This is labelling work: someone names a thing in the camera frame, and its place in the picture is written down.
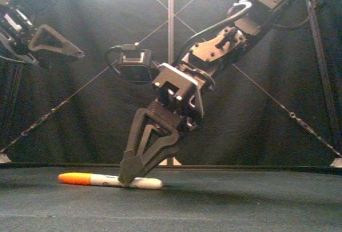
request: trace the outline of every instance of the black curtain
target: black curtain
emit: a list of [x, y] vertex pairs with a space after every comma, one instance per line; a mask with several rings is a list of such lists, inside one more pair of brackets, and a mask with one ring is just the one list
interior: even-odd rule
[[[234, 3], [190, 1], [176, 0], [177, 16], [182, 19], [176, 18], [176, 53], [194, 31], [226, 18]], [[327, 4], [323, 10], [328, 16], [320, 19], [327, 49], [329, 53], [333, 50], [335, 56], [329, 56], [329, 62], [339, 104], [341, 0], [327, 0]], [[130, 84], [106, 70], [104, 54], [113, 45], [142, 42], [142, 47], [153, 50], [156, 60], [166, 62], [166, 7], [168, 0], [59, 0], [50, 13], [37, 18], [35, 23], [51, 25], [87, 57], [70, 65], [55, 64], [50, 70], [25, 67], [11, 120], [13, 138], [101, 75], [13, 147], [14, 161], [121, 162], [136, 111], [150, 104], [156, 95], [152, 85]], [[280, 23], [299, 23], [307, 16], [305, 0], [299, 0]], [[333, 44], [325, 27], [335, 32]], [[311, 24], [295, 32], [272, 30], [236, 66], [333, 142]], [[214, 165], [329, 165], [336, 157], [333, 152], [236, 66], [217, 78], [216, 91], [204, 96], [205, 121], [178, 143], [180, 161]]]

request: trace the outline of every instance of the black cable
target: black cable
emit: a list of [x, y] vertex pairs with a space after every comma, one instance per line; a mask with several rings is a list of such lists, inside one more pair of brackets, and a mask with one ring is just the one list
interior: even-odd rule
[[204, 35], [213, 33], [216, 30], [222, 29], [224, 27], [229, 26], [233, 22], [236, 22], [238, 19], [241, 19], [246, 13], [250, 11], [250, 8], [253, 7], [253, 3], [249, 0], [241, 0], [238, 3], [236, 3], [234, 7], [244, 6], [244, 9], [238, 11], [234, 15], [232, 15], [229, 18], [202, 30], [200, 33], [197, 33], [193, 37], [189, 38], [189, 40], [185, 42], [181, 51], [178, 52], [176, 62], [180, 62], [182, 59], [182, 56], [193, 43], [194, 40], [200, 39]]

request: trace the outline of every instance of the wire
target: wire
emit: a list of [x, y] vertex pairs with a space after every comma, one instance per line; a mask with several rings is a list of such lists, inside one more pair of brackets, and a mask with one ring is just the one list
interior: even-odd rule
[[6, 60], [6, 61], [10, 61], [10, 62], [17, 62], [17, 63], [21, 63], [21, 64], [27, 64], [26, 61], [11, 59], [11, 58], [9, 58], [9, 57], [6, 57], [6, 56], [3, 56], [3, 55], [0, 55], [0, 59], [3, 59], [3, 60]]

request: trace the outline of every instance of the gripper jaw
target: gripper jaw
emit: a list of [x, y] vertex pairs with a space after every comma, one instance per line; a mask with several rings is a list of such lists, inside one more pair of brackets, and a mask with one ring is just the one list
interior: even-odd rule
[[125, 157], [121, 162], [121, 182], [129, 186], [137, 177], [144, 177], [152, 169], [180, 150], [173, 146], [180, 139], [177, 130], [182, 119], [154, 102], [138, 110], [129, 138]]

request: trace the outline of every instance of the black fabric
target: black fabric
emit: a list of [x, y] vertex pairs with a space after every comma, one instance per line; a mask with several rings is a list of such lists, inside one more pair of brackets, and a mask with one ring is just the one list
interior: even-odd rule
[[[161, 1], [168, 7], [168, 0]], [[176, 0], [176, 12], [181, 10], [177, 15], [197, 32], [226, 18], [234, 3], [234, 0], [196, 0], [182, 9], [190, 1]], [[142, 41], [168, 21], [164, 5], [157, 0], [61, 0], [51, 12], [37, 19], [38, 24], [55, 27], [87, 57], [67, 66], [57, 64], [51, 70], [25, 68], [13, 138], [106, 69], [108, 48]], [[281, 23], [293, 24], [305, 17], [305, 2], [299, 0]], [[176, 19], [176, 53], [192, 35], [194, 32]], [[168, 24], [142, 42], [142, 47], [153, 50], [160, 62], [168, 61]], [[309, 24], [295, 32], [272, 31], [237, 66], [331, 142]], [[217, 78], [217, 85], [217, 90], [204, 96], [204, 125], [178, 143], [181, 162], [332, 163], [333, 152], [233, 66]], [[18, 142], [10, 157], [15, 161], [120, 163], [136, 111], [154, 98], [150, 85], [130, 84], [106, 70], [49, 121]]]
[[341, 176], [154, 170], [162, 190], [62, 184], [104, 167], [0, 169], [2, 231], [341, 231]]

